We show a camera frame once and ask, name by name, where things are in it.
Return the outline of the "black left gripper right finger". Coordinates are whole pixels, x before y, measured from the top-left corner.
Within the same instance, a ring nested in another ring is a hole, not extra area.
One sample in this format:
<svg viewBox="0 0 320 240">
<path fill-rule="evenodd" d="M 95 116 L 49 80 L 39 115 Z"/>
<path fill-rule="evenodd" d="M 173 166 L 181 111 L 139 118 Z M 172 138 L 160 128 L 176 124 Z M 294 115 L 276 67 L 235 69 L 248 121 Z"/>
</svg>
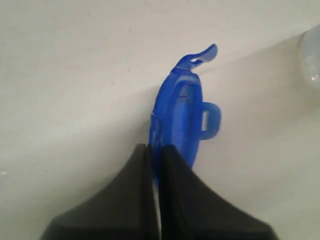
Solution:
<svg viewBox="0 0 320 240">
<path fill-rule="evenodd" d="M 233 206 L 190 169 L 173 145 L 161 149 L 159 205 L 163 240 L 276 240 L 273 228 Z"/>
</svg>

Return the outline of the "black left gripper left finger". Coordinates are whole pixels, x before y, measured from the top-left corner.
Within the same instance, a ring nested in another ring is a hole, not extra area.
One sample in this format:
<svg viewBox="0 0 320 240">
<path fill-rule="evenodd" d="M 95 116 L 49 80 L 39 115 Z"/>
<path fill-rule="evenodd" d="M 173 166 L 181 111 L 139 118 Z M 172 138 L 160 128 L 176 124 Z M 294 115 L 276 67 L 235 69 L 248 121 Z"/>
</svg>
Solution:
<svg viewBox="0 0 320 240">
<path fill-rule="evenodd" d="M 151 147 L 138 144 L 117 176 L 80 205 L 54 217 L 42 240 L 157 240 Z"/>
</svg>

